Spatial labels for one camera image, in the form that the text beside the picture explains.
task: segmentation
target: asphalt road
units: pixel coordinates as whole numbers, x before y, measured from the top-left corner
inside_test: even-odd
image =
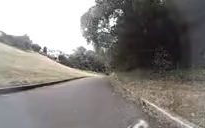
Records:
[[[84,78],[0,96],[0,128],[127,128],[143,119],[140,107],[112,91],[104,78]]]

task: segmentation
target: concrete curb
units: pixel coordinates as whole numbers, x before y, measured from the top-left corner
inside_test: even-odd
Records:
[[[20,85],[20,86],[0,88],[0,95],[30,90],[30,89],[44,87],[44,86],[50,86],[50,85],[68,82],[68,81],[77,80],[77,79],[82,79],[82,78],[86,78],[86,77],[77,77],[77,78],[72,78],[72,79],[67,79],[67,80],[54,81],[54,82],[41,83],[41,84],[30,84],[30,85]]]
[[[193,123],[188,122],[180,117],[173,116],[164,109],[156,106],[146,99],[139,99],[144,109],[152,116],[156,115],[160,122],[165,122],[171,128],[199,128]]]

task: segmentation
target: vegetation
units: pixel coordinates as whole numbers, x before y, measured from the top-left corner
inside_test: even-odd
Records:
[[[81,18],[83,36],[106,53],[112,68],[176,68],[184,65],[183,25],[161,0],[96,0]]]
[[[8,35],[5,32],[0,31],[0,42],[24,51],[39,52],[41,50],[40,45],[33,44],[32,40],[30,40],[29,36],[27,35],[14,36]]]
[[[59,61],[67,66],[105,73],[104,62],[99,55],[92,50],[86,50],[84,47],[78,47],[75,52],[69,56],[61,54]]]
[[[40,52],[40,50],[41,50],[41,46],[38,44],[31,44],[31,48],[35,52]]]

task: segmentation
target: hill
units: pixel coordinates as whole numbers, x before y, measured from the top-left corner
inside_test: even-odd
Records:
[[[0,87],[89,75],[63,66],[38,53],[25,52],[0,43]]]

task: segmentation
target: dark tree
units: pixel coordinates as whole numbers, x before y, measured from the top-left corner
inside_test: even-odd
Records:
[[[159,61],[176,67],[181,61],[180,24],[163,0],[96,0],[81,17],[81,30],[96,51],[105,51],[112,67],[153,68]],[[164,49],[168,54],[160,54]]]
[[[47,47],[44,47],[44,48],[43,48],[43,53],[44,53],[45,55],[47,55],[47,52],[48,52]]]
[[[32,45],[31,45],[31,48],[32,48],[32,50],[35,51],[35,52],[40,52],[40,50],[41,50],[41,46],[38,45],[38,44],[32,44]]]

